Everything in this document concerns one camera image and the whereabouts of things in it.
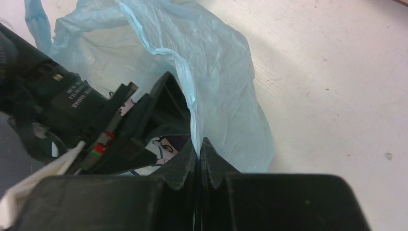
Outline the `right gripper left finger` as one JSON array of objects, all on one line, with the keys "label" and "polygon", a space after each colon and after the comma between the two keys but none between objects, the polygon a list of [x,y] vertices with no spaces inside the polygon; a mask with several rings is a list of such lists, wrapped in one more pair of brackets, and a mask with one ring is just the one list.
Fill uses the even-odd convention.
[{"label": "right gripper left finger", "polygon": [[82,175],[43,179],[30,193],[15,231],[191,231],[192,142],[148,176]]}]

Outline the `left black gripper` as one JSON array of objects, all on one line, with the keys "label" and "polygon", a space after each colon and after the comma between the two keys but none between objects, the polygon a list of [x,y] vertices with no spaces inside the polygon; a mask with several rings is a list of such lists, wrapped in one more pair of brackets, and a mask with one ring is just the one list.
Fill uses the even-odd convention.
[{"label": "left black gripper", "polygon": [[148,122],[150,97],[134,104],[134,83],[104,96],[4,25],[0,27],[0,66],[5,82],[0,109],[14,120],[15,131],[36,160],[54,160],[45,144],[65,152],[84,148],[68,174],[116,175],[152,166],[157,156],[138,141]]}]

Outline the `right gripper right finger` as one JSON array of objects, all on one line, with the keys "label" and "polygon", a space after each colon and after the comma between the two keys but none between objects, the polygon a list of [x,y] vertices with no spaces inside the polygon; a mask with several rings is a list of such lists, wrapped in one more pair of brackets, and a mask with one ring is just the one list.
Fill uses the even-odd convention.
[{"label": "right gripper right finger", "polygon": [[209,139],[200,151],[203,231],[368,231],[351,187],[325,174],[241,173]]}]

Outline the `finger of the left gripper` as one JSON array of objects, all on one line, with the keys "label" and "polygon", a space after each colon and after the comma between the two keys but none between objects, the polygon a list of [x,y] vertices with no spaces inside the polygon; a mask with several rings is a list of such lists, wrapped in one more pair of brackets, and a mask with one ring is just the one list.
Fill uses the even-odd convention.
[{"label": "finger of the left gripper", "polygon": [[150,93],[140,98],[140,138],[190,135],[191,114],[175,77],[165,72]]}]

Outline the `blue plastic grocery bag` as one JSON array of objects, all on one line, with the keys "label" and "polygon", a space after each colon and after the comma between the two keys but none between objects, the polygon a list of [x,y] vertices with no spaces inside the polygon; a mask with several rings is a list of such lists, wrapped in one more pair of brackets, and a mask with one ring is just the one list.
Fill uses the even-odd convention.
[{"label": "blue plastic grocery bag", "polygon": [[171,72],[187,101],[195,149],[208,138],[236,169],[268,170],[274,145],[254,88],[246,37],[194,1],[79,0],[55,22],[41,1],[25,1],[37,48],[102,95],[133,82],[139,99]]}]

